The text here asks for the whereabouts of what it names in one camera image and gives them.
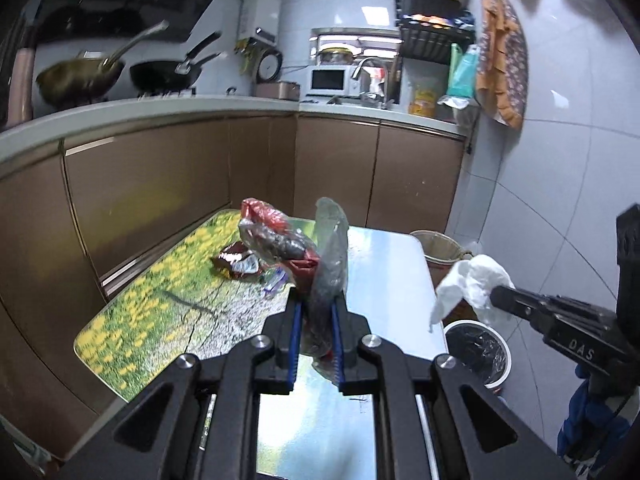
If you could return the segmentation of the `blue white gloved right hand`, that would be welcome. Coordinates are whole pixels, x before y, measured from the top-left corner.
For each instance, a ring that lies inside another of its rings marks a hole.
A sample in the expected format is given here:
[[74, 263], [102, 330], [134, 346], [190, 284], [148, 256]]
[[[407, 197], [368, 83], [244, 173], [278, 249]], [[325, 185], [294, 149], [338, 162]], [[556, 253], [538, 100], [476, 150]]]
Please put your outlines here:
[[593, 458], [593, 467], [602, 468], [627, 437], [638, 413], [638, 390], [604, 400], [589, 390], [589, 370], [577, 365], [575, 375], [582, 383], [570, 398], [556, 454], [576, 463]]

